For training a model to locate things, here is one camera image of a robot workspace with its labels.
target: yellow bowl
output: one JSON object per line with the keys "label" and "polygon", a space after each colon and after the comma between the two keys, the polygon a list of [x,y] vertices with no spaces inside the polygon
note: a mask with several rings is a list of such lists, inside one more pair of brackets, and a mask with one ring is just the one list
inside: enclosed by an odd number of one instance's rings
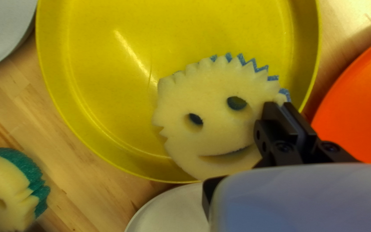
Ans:
{"label": "yellow bowl", "polygon": [[196,180],[151,125],[159,78],[242,52],[280,75],[302,109],[320,48],[315,0],[40,0],[36,35],[48,90],[74,133],[116,167],[170,183]]}

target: sponge mouth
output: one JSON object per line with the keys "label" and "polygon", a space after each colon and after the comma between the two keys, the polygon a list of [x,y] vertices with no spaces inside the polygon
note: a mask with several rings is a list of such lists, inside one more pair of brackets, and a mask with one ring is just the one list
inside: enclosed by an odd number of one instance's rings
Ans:
{"label": "sponge mouth", "polygon": [[214,154],[214,155],[200,155],[202,157],[220,157],[220,156],[233,156],[233,155],[240,155],[242,153],[244,153],[244,151],[248,150],[249,146],[251,146],[253,144],[250,144],[248,146],[245,146],[245,147],[242,147],[242,148],[239,148],[237,150],[234,150],[234,151],[231,151],[231,152],[227,152],[227,153],[222,153],[222,154]]}
{"label": "sponge mouth", "polygon": [[252,153],[252,147],[255,146],[254,144],[243,147],[236,151],[219,154],[219,155],[211,155],[211,156],[198,156],[198,158],[204,162],[208,163],[217,163],[217,164],[230,164],[234,162],[238,162],[241,159],[245,158],[247,155]]}

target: wood grain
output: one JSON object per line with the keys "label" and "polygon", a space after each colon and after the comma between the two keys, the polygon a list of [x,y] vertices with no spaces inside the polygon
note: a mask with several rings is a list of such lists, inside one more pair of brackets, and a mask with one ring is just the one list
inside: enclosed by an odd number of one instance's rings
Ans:
{"label": "wood grain", "polygon": [[[312,119],[341,72],[371,45],[371,0],[321,0],[322,56],[303,113]],[[25,152],[52,188],[49,209],[30,230],[121,232],[149,199],[173,185],[122,172],[65,125],[45,87],[30,38],[0,62],[0,147]]]}

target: orange plate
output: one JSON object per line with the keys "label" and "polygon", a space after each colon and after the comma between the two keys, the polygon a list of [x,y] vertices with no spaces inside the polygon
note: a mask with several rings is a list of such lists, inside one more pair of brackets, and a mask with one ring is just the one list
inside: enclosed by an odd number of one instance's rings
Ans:
{"label": "orange plate", "polygon": [[371,47],[339,77],[320,105],[312,127],[322,140],[371,163]]}

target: sponge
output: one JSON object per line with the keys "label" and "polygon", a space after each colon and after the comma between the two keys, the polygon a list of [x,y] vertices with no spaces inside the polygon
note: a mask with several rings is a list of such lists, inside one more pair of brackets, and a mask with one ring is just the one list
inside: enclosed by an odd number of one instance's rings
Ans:
{"label": "sponge", "polygon": [[0,148],[0,232],[24,231],[47,209],[50,188],[24,153]]}
{"label": "sponge", "polygon": [[163,127],[174,162],[199,180],[250,169],[261,158],[253,128],[264,102],[290,99],[278,79],[242,54],[204,58],[160,79],[152,124]]}

